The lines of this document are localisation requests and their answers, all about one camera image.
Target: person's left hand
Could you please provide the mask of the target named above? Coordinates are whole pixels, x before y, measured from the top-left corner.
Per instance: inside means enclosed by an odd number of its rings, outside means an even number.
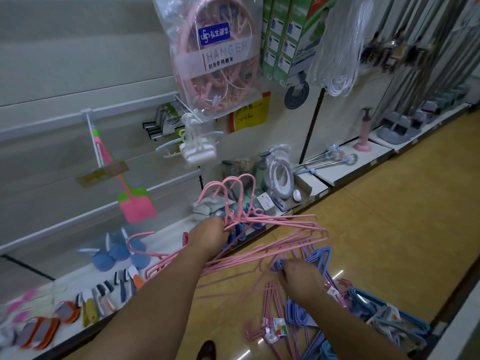
[[[223,231],[225,218],[209,217],[190,230],[188,246],[200,250],[207,260],[213,259],[225,246],[229,232]]]

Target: person's left arm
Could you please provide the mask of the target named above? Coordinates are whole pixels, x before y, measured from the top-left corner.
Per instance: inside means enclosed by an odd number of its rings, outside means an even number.
[[[84,358],[175,359],[202,269],[227,242],[223,229],[222,217],[196,225],[188,245],[117,313]]]

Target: person's right hand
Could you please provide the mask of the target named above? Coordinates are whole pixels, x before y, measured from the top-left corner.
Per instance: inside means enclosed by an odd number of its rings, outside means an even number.
[[[303,259],[282,260],[283,272],[278,279],[285,292],[300,307],[308,310],[327,291],[324,279],[318,268]]]

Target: blue label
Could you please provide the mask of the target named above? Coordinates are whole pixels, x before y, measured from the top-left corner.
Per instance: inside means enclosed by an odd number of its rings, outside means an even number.
[[[205,26],[198,29],[198,38],[202,47],[230,39],[230,26],[227,22]]]

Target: hand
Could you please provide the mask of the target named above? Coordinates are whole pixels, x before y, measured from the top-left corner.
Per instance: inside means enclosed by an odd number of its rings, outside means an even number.
[[[327,287],[318,268],[300,258],[282,260],[283,272],[278,279],[285,292],[300,307],[308,311],[318,302]]]
[[[213,259],[225,246],[229,232],[223,231],[225,218],[214,216],[203,220],[190,230],[188,246],[205,255],[206,260]]]

